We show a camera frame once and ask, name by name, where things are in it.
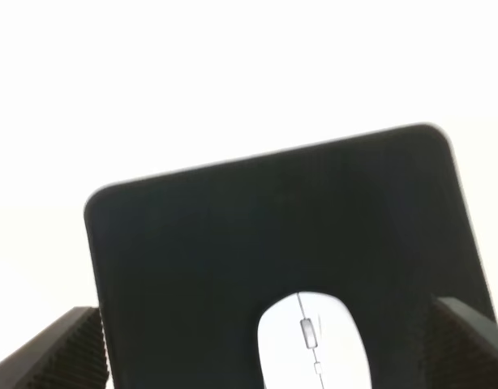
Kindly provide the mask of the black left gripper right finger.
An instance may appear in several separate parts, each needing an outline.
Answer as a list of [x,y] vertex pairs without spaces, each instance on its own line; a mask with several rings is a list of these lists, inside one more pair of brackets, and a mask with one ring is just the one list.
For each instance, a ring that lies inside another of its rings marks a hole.
[[423,370],[427,388],[498,388],[498,324],[454,297],[433,299]]

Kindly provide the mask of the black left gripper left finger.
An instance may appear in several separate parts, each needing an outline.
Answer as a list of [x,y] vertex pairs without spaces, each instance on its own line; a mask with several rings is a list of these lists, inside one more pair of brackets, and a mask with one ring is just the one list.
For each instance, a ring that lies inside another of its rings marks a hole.
[[0,388],[105,388],[100,310],[77,306],[0,362]]

